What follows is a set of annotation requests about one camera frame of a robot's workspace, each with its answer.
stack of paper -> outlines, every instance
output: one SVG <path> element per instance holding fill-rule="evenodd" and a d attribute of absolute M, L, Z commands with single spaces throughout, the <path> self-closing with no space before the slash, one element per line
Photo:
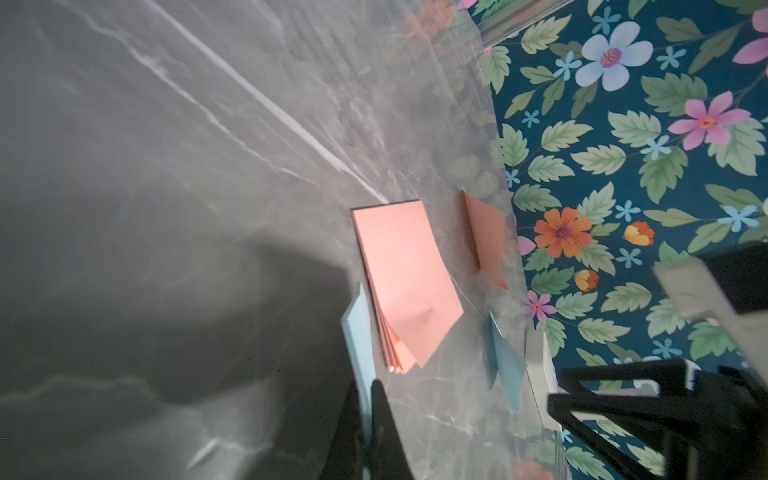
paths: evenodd
<path fill-rule="evenodd" d="M 390 372 L 424 366 L 464 313 L 420 200 L 353 211 Z"/>

light blue flower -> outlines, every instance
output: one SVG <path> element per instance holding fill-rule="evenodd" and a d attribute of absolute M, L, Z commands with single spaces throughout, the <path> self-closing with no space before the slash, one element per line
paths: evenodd
<path fill-rule="evenodd" d="M 512 185 L 519 184 L 518 169 L 515 168 L 512 172 L 505 172 L 507 174 L 507 187 L 512 188 Z"/>
<path fill-rule="evenodd" d="M 603 16 L 595 15 L 592 17 L 593 22 L 597 22 L 597 25 L 592 28 L 592 34 L 596 34 L 600 31 L 600 29 L 603 29 L 603 35 L 608 35 L 611 33 L 611 24 L 616 23 L 621 19 L 621 15 L 618 13 L 616 15 L 611 16 L 611 7 L 605 7 L 605 10 L 603 10 Z"/>
<path fill-rule="evenodd" d="M 626 248 L 620 248 L 619 253 L 621 253 L 621 257 L 616 257 L 617 262 L 624 262 L 624 268 L 630 268 L 632 267 L 632 263 L 636 263 L 637 265 L 642 265 L 643 261 L 635 258 L 638 255 L 640 255 L 640 249 L 634 248 L 632 249 L 632 253 L 627 252 Z"/>
<path fill-rule="evenodd" d="M 627 200 L 624 202 L 623 207 L 621 205 L 617 205 L 616 210 L 619 210 L 619 213 L 616 214 L 616 218 L 623 217 L 627 222 L 632 221 L 632 214 L 640 213 L 640 208 L 632 207 L 632 200 Z"/>
<path fill-rule="evenodd" d="M 741 231 L 741 224 L 744 223 L 748 227 L 757 227 L 757 220 L 753 218 L 748 218 L 749 215 L 754 214 L 757 212 L 757 207 L 754 205 L 747 205 L 744 207 L 741 212 L 736 210 L 735 208 L 731 207 L 730 205 L 726 205 L 723 207 L 723 210 L 725 210 L 725 213 L 728 214 L 727 217 L 718 218 L 718 223 L 730 223 L 730 231 L 736 233 Z"/>
<path fill-rule="evenodd" d="M 541 120 L 538 118 L 538 110 L 533 110 L 533 113 L 525 112 L 525 118 L 523 119 L 523 123 L 528 123 L 528 128 L 533 127 L 533 124 L 539 123 Z"/>
<path fill-rule="evenodd" d="M 664 146 L 669 140 L 669 135 L 661 135 L 658 141 L 654 140 L 653 138 L 649 138 L 645 141 L 648 147 L 641 150 L 640 153 L 646 155 L 650 154 L 651 160 L 658 160 L 659 154 L 669 155 L 672 153 L 671 148 Z"/>
<path fill-rule="evenodd" d="M 672 47 L 667 47 L 667 54 L 666 55 L 659 55 L 656 57 L 658 61 L 661 62 L 661 65 L 659 65 L 659 68 L 662 70 L 667 70 L 667 67 L 672 65 L 672 68 L 678 68 L 680 67 L 680 62 L 677 61 L 678 58 L 685 55 L 687 50 L 685 48 L 675 51 Z"/>
<path fill-rule="evenodd" d="M 565 60 L 558 58 L 554 61 L 554 64 L 560 67 L 554 71 L 554 76 L 559 77 L 562 75 L 563 80 L 568 81 L 571 80 L 571 69 L 576 70 L 581 67 L 581 60 L 574 60 L 574 52 L 570 51 L 568 55 L 565 55 Z"/>
<path fill-rule="evenodd" d="M 654 355 L 661 355 L 665 359 L 672 358 L 672 355 L 682 355 L 683 350 L 672 348 L 672 339 L 664 340 L 664 344 L 658 340 L 654 340 L 654 345 L 659 347 L 651 351 Z"/>

floral wallpaper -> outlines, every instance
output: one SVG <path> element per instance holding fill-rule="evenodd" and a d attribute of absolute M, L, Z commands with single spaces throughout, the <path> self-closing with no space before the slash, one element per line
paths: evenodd
<path fill-rule="evenodd" d="M 748 368 L 717 319 L 677 314 L 651 268 L 768 237 L 768 0 L 577 0 L 480 65 L 528 308 L 555 367 L 683 357 Z M 593 426 L 663 471 L 628 432 Z M 617 478 L 564 441 L 574 476 Z"/>

marble countertop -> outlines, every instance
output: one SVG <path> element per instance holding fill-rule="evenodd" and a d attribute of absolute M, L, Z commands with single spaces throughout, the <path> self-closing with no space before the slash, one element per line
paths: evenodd
<path fill-rule="evenodd" d="M 510 292 L 482 279 L 460 197 L 511 213 L 482 47 L 465 12 L 428 41 L 414 4 L 2 6 L 13 478 L 315 478 L 366 278 L 349 211 L 413 198 L 465 315 L 423 369 L 376 357 L 409 463 L 508 477 L 538 414 L 486 358 L 491 308 L 520 349 L 530 326 L 520 259 Z"/>

green leaf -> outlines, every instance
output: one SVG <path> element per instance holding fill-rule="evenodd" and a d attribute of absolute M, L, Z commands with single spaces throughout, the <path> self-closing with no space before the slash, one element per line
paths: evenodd
<path fill-rule="evenodd" d="M 656 19 L 656 25 L 659 30 L 667 34 L 665 37 L 667 41 L 692 41 L 703 37 L 699 28 L 690 18 L 675 20 L 674 18 L 659 17 Z"/>
<path fill-rule="evenodd" d="M 757 195 L 744 188 L 733 191 L 730 188 L 721 187 L 720 185 L 715 184 L 707 184 L 704 186 L 704 188 L 707 189 L 707 193 L 710 195 L 710 197 L 717 200 L 724 206 L 735 208 L 739 212 L 744 210 L 744 208 L 748 207 L 749 205 L 761 207 L 763 204 Z"/>
<path fill-rule="evenodd" d="M 565 80 L 558 77 L 544 90 L 544 101 L 541 103 L 541 114 L 546 115 L 552 109 L 552 105 L 561 98 L 565 91 Z"/>
<path fill-rule="evenodd" d="M 664 474 L 664 456 L 653 450 L 651 447 L 636 447 L 627 443 L 627 448 L 632 455 L 637 457 L 640 465 L 648 469 L 654 475 L 662 476 Z"/>
<path fill-rule="evenodd" d="M 688 252 L 683 250 L 682 252 L 678 253 L 674 248 L 667 245 L 667 242 L 661 242 L 661 245 L 659 245 L 659 261 L 658 263 L 672 263 L 672 262 L 679 262 L 680 260 L 685 260 L 690 255 L 688 255 Z"/>
<path fill-rule="evenodd" d="M 710 144 L 707 154 L 715 157 L 721 167 L 730 165 L 740 174 L 756 177 L 755 157 L 766 153 L 760 144 L 766 140 L 765 135 L 758 131 L 763 129 L 763 125 L 754 118 L 747 118 L 740 124 L 723 128 L 730 132 L 730 141 L 726 145 Z"/>
<path fill-rule="evenodd" d="M 534 85 L 547 83 L 554 78 L 554 74 L 544 65 L 539 65 L 536 68 L 523 67 L 520 69 L 520 73 Z"/>
<path fill-rule="evenodd" d="M 566 25 L 571 21 L 571 16 L 559 18 L 555 20 L 554 17 L 542 20 L 535 25 L 528 27 L 528 30 L 523 34 L 523 38 L 520 40 L 520 46 L 523 47 L 525 53 L 533 55 L 538 50 L 546 50 L 547 45 L 558 40 L 560 32 L 563 31 Z"/>
<path fill-rule="evenodd" d="M 603 3 L 603 0 L 589 0 L 587 2 L 587 13 L 589 16 L 594 15 L 598 10 L 598 7 Z"/>
<path fill-rule="evenodd" d="M 581 165 L 582 170 L 592 172 L 593 175 L 612 175 L 624 165 L 627 154 L 616 145 L 598 145 L 597 148 L 587 147 L 585 152 L 571 154 L 571 158 Z"/>
<path fill-rule="evenodd" d="M 545 270 L 554 263 L 554 257 L 547 255 L 547 249 L 537 248 L 534 253 L 528 256 L 528 261 L 525 263 L 523 270 L 531 271 Z"/>
<path fill-rule="evenodd" d="M 620 223 L 600 223 L 599 225 L 595 225 L 594 228 L 590 230 L 589 234 L 593 237 L 607 237 L 615 232 L 620 226 Z"/>
<path fill-rule="evenodd" d="M 643 210 L 643 214 L 651 220 L 660 222 L 662 227 L 679 227 L 680 225 L 686 225 L 699 220 L 693 215 L 686 214 L 677 208 L 669 208 L 666 211 Z"/>
<path fill-rule="evenodd" d="M 578 210 L 579 215 L 588 218 L 592 225 L 598 225 L 603 223 L 603 219 L 613 212 L 611 208 L 615 204 L 614 185 L 608 182 L 599 192 L 592 190 L 589 197 L 584 197 L 576 210 Z"/>
<path fill-rule="evenodd" d="M 664 78 L 645 77 L 641 79 L 643 90 L 648 95 L 646 103 L 656 107 L 660 113 L 669 112 L 670 117 L 685 114 L 685 103 L 692 98 L 706 100 L 707 84 L 701 78 L 691 78 L 686 74 L 677 77 L 668 73 Z"/>
<path fill-rule="evenodd" d="M 598 299 L 598 293 L 569 293 L 561 296 L 554 307 L 567 319 L 576 320 L 577 316 L 586 316 L 592 310 L 592 303 Z"/>
<path fill-rule="evenodd" d="M 709 322 L 694 324 L 694 331 L 688 335 L 690 343 L 690 359 L 694 362 L 703 356 L 713 354 L 721 356 L 726 350 L 732 352 L 736 346 L 720 328 Z"/>
<path fill-rule="evenodd" d="M 688 244 L 688 253 L 697 252 L 710 243 L 720 242 L 730 232 L 728 223 L 707 223 L 696 229 L 696 236 Z"/>
<path fill-rule="evenodd" d="M 554 155 L 539 155 L 528 165 L 528 175 L 537 182 L 558 181 L 560 177 L 573 177 L 573 169 Z"/>
<path fill-rule="evenodd" d="M 634 312 L 645 308 L 650 303 L 650 291 L 635 282 L 627 282 L 625 285 L 617 286 L 606 297 L 607 300 L 600 307 L 601 312 L 610 310 L 616 310 L 619 313 Z"/>
<path fill-rule="evenodd" d="M 507 112 L 504 114 L 504 118 L 510 118 L 519 111 L 525 110 L 528 104 L 531 103 L 534 93 L 536 93 L 536 90 L 526 91 L 524 94 L 515 95 L 515 97 L 512 98 L 512 104 L 509 105 Z"/>
<path fill-rule="evenodd" d="M 640 168 L 640 186 L 648 190 L 650 201 L 658 204 L 667 188 L 674 190 L 677 179 L 683 178 L 683 167 L 688 166 L 688 155 L 680 147 L 672 147 L 669 154 L 659 155 L 653 160 L 651 154 L 643 158 L 644 165 Z"/>
<path fill-rule="evenodd" d="M 650 308 L 650 313 L 645 317 L 648 322 L 648 336 L 654 338 L 664 332 L 675 333 L 685 327 L 685 319 L 677 312 L 672 300 L 662 299 L 657 305 Z"/>
<path fill-rule="evenodd" d="M 504 79 L 509 75 L 509 64 L 512 60 L 509 58 L 509 49 L 501 45 L 491 49 L 491 55 L 480 57 L 480 69 L 483 72 L 484 85 L 492 84 L 496 94 L 502 90 Z"/>
<path fill-rule="evenodd" d="M 589 353 L 587 350 L 584 349 L 576 349 L 576 353 L 584 359 L 584 361 L 587 363 L 587 366 L 606 366 L 607 363 L 603 358 L 599 355 L 593 355 Z"/>
<path fill-rule="evenodd" d="M 616 266 L 611 261 L 614 254 L 608 251 L 608 247 L 592 239 L 588 247 L 579 247 L 579 253 L 576 260 L 582 262 L 585 267 L 595 271 L 603 270 L 610 275 L 616 275 Z"/>
<path fill-rule="evenodd" d="M 715 0 L 715 2 L 726 7 L 736 8 L 737 12 L 742 15 L 748 15 L 755 10 L 768 7 L 768 0 Z"/>
<path fill-rule="evenodd" d="M 592 452 L 586 452 L 581 447 L 570 447 L 565 451 L 565 459 L 579 472 L 598 480 L 614 480 L 613 475 L 605 469 L 605 464 L 594 457 Z"/>
<path fill-rule="evenodd" d="M 615 342 L 617 337 L 627 335 L 631 328 L 614 325 L 613 320 L 584 319 L 578 324 L 578 331 L 589 343 Z"/>
<path fill-rule="evenodd" d="M 554 463 L 554 442 L 551 440 L 537 440 L 536 442 L 529 443 L 528 457 L 536 460 L 540 463 Z"/>
<path fill-rule="evenodd" d="M 507 124 L 502 124 L 502 138 L 499 139 L 499 147 L 502 150 L 502 160 L 510 167 L 516 167 L 528 157 L 528 140 L 523 137 L 523 132 L 515 130 Z"/>
<path fill-rule="evenodd" d="M 690 63 L 688 74 L 696 73 L 715 58 L 725 55 L 730 50 L 731 45 L 733 45 L 733 41 L 736 40 L 740 29 L 741 25 L 736 25 L 702 42 L 699 47 L 699 54 Z"/>
<path fill-rule="evenodd" d="M 750 227 L 749 230 L 744 232 L 739 237 L 739 243 L 755 242 L 768 237 L 768 217 L 762 216 L 755 220 L 757 220 L 757 227 Z"/>
<path fill-rule="evenodd" d="M 562 60 L 568 56 L 568 52 L 574 52 L 574 60 L 578 60 L 583 55 L 581 54 L 581 44 L 577 41 L 570 41 L 568 45 L 564 43 L 553 43 L 549 45 L 549 51 L 560 57 Z"/>
<path fill-rule="evenodd" d="M 633 436 L 628 431 L 622 429 L 618 424 L 613 423 L 611 420 L 608 420 L 608 419 L 598 420 L 598 427 L 600 427 L 608 435 L 616 435 L 617 437 Z"/>
<path fill-rule="evenodd" d="M 531 290 L 539 295 L 544 295 L 545 293 L 559 295 L 568 288 L 568 281 L 573 275 L 573 272 L 570 270 L 558 270 L 556 268 L 536 273 L 533 280 L 531 280 Z"/>
<path fill-rule="evenodd" d="M 608 112 L 608 121 L 614 130 L 611 133 L 622 144 L 630 147 L 644 147 L 647 141 L 661 134 L 659 119 L 645 112 L 628 111 L 626 115 Z"/>
<path fill-rule="evenodd" d="M 594 101 L 595 95 L 598 93 L 598 83 L 595 82 L 588 87 L 581 87 L 576 90 L 574 94 L 574 106 L 571 108 L 571 119 L 578 117 L 584 107 Z"/>
<path fill-rule="evenodd" d="M 608 349 L 618 358 L 622 363 L 627 359 L 631 359 L 633 362 L 642 362 L 643 359 L 634 350 L 625 350 L 615 343 L 608 343 Z"/>
<path fill-rule="evenodd" d="M 585 124 L 577 124 L 573 120 L 565 123 L 559 121 L 550 125 L 541 134 L 541 148 L 546 151 L 558 152 L 569 145 L 578 142 L 578 138 L 591 131 L 592 127 Z"/>
<path fill-rule="evenodd" d="M 629 13 L 629 18 L 634 18 L 637 13 L 643 9 L 643 7 L 648 3 L 648 0 L 629 0 L 629 6 L 627 7 L 627 13 Z"/>
<path fill-rule="evenodd" d="M 536 325 L 536 330 L 543 331 L 547 336 L 549 354 L 552 358 L 558 355 L 560 349 L 565 348 L 565 340 L 568 336 L 565 335 L 565 326 L 559 320 L 547 318 L 546 322 L 539 322 Z"/>
<path fill-rule="evenodd" d="M 522 185 L 515 192 L 512 201 L 524 212 L 543 212 L 548 208 L 562 207 L 560 200 L 553 197 L 548 188 L 539 185 Z"/>

